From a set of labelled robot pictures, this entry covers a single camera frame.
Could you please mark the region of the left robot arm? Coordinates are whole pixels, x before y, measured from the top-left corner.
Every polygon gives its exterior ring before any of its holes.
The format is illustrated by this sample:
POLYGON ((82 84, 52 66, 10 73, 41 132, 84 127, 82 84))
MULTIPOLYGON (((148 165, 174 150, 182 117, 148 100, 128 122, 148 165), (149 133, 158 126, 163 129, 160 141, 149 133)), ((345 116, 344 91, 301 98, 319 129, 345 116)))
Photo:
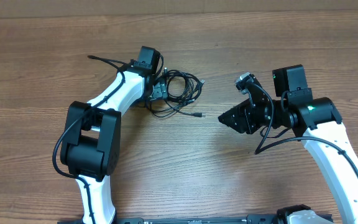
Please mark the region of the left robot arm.
POLYGON ((110 178, 119 159, 121 119, 132 104, 153 95, 163 68, 161 53, 146 46, 129 63, 101 61, 117 70, 116 78, 92 100, 69 106, 64 132, 52 156, 55 170, 75 179, 80 188, 84 214, 78 223, 116 221, 110 178))

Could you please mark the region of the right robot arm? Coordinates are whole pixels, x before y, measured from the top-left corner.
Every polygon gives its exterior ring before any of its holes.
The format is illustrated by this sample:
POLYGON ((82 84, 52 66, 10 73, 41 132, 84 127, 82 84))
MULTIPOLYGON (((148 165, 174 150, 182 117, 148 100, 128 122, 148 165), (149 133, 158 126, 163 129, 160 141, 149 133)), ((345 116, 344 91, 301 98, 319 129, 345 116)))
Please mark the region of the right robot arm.
POLYGON ((235 82, 248 99, 219 116, 220 123, 238 133, 260 132, 269 138, 271 129, 284 127, 294 137, 267 146, 260 143, 256 154, 286 142, 299 141, 317 163, 337 203, 344 223, 358 223, 358 158, 347 136, 342 116, 327 97, 313 98, 302 65, 272 72, 277 100, 247 72, 235 82))

